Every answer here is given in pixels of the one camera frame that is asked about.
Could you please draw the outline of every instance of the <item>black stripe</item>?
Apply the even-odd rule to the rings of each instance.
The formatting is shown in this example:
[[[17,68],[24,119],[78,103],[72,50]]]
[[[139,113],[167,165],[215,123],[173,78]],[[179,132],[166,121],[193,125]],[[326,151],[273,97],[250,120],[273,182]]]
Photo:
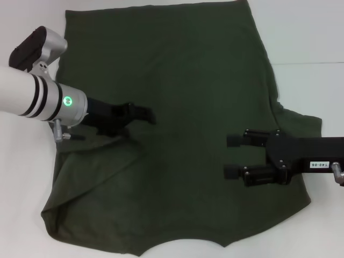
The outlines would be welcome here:
[[[49,117],[48,119],[44,120],[44,121],[51,121],[53,120],[58,113],[60,112],[61,106],[62,106],[62,88],[60,86],[60,84],[58,82],[55,82],[56,85],[58,86],[59,89],[59,101],[58,101],[58,105],[56,106],[56,109],[54,111],[54,113],[51,115],[51,117]]]
[[[38,79],[37,79],[37,76],[33,75],[33,79],[34,79],[34,84],[35,84],[35,90],[34,90],[34,96],[33,96],[33,101],[29,107],[28,110],[26,110],[25,113],[23,114],[20,114],[20,116],[27,116],[28,114],[30,114],[32,112],[32,110],[34,109],[34,107],[36,106],[37,104],[37,100],[38,100],[38,96],[39,96],[39,82],[38,82]]]
[[[41,78],[41,80],[43,82],[43,98],[42,98],[42,102],[41,102],[39,108],[37,109],[36,113],[33,114],[32,116],[30,116],[29,118],[34,118],[34,117],[37,117],[39,114],[41,114],[42,110],[45,107],[45,104],[47,103],[48,85],[47,85],[46,80],[42,76],[39,76],[39,77]]]

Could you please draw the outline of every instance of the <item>metal knob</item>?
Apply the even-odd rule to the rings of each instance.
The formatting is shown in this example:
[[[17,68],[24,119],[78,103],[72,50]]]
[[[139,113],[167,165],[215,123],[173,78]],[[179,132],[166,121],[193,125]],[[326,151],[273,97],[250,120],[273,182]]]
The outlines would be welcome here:
[[[340,167],[340,164],[338,162],[333,162],[331,169],[333,171],[336,183],[339,183],[340,185],[344,184],[344,173]]]

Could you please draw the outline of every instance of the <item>green t-shirt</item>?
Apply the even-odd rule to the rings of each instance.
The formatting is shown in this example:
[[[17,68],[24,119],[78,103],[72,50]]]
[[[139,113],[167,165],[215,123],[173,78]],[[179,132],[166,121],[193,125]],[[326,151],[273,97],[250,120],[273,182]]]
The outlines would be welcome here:
[[[264,164],[263,148],[227,148],[227,134],[280,128],[319,137],[321,120],[277,102],[273,69],[246,0],[67,11],[59,82],[113,104],[152,108],[130,139],[73,128],[58,146],[42,212],[55,239],[141,255],[176,239],[227,246],[310,203],[301,176],[246,188],[225,164]]]

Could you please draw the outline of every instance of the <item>label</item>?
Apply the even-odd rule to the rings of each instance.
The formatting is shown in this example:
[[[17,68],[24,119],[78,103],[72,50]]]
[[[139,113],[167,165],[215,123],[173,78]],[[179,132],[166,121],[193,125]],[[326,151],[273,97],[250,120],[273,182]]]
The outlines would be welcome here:
[[[329,161],[311,161],[310,168],[329,168]]]

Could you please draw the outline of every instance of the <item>silver metal joint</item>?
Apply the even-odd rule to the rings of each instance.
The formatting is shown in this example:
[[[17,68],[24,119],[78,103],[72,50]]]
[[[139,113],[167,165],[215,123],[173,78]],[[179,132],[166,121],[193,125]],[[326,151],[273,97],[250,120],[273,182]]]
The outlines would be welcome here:
[[[344,183],[344,173],[340,167],[338,162],[333,162],[331,165],[331,169],[333,171],[334,179],[336,183],[343,184]]]
[[[61,127],[61,120],[56,119],[54,120],[54,140],[55,142],[62,142],[63,135],[62,135],[62,127]]]

